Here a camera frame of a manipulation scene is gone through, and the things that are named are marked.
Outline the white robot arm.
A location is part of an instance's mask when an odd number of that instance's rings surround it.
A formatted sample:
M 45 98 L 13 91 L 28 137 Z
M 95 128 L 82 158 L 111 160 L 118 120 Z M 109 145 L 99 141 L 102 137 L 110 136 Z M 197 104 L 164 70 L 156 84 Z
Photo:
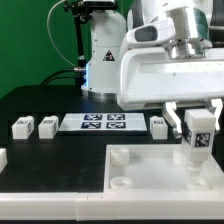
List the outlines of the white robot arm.
M 92 10 L 92 57 L 82 91 L 117 100 L 124 110 L 160 108 L 175 136 L 175 110 L 205 106 L 219 117 L 224 102 L 224 48 L 209 38 L 219 0 L 134 0 L 126 17 L 115 0 L 83 0 Z

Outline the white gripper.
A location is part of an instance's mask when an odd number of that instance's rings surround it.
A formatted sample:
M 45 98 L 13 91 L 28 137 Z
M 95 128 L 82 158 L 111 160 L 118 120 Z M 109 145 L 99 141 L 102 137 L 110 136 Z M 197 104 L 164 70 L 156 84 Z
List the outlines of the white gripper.
M 120 49 L 117 78 L 117 103 L 124 110 L 162 107 L 174 137 L 182 137 L 177 104 L 205 102 L 214 115 L 215 131 L 224 98 L 224 48 L 213 48 L 209 42 L 202 57 L 173 59 L 165 45 L 175 36 L 171 18 L 129 30 Z

